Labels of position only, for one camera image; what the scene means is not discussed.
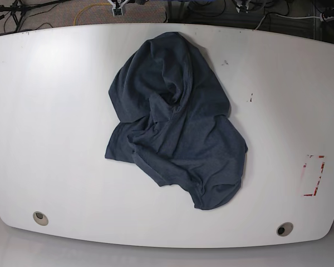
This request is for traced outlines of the dark blue T-shirt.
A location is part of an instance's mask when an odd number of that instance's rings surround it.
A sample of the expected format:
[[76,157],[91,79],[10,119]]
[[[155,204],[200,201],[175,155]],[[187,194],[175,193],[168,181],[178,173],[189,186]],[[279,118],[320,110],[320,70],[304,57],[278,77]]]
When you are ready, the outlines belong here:
[[238,192],[247,144],[216,75],[180,33],[145,41],[109,97],[119,124],[106,159],[135,164],[159,186],[180,186],[196,209],[216,209]]

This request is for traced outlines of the red tape rectangle marking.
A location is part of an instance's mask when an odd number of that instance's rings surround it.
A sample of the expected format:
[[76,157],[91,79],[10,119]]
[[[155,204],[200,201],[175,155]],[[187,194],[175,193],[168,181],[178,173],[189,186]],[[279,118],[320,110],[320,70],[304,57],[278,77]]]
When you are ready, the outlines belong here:
[[301,172],[300,192],[303,197],[316,196],[325,166],[325,156],[307,155]]

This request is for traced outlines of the white power strip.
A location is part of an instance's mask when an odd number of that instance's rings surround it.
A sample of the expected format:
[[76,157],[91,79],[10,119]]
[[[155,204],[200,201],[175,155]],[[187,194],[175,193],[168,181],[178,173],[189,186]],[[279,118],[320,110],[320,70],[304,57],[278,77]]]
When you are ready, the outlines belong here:
[[320,20],[322,22],[334,21],[334,7],[325,9],[320,15]]

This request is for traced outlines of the black tripod stand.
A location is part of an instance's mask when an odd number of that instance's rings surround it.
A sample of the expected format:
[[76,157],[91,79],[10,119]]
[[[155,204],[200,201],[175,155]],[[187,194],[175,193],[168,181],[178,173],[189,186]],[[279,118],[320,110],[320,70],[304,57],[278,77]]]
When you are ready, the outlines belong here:
[[0,4],[0,12],[6,12],[13,18],[14,23],[16,25],[13,33],[17,33],[19,32],[19,30],[21,29],[23,25],[23,20],[27,12],[32,11],[36,8],[57,5],[57,4],[65,3],[69,1],[70,0],[49,1],[49,2],[40,3],[40,4],[25,4],[23,1],[13,1],[13,3],[9,7],[6,7]]

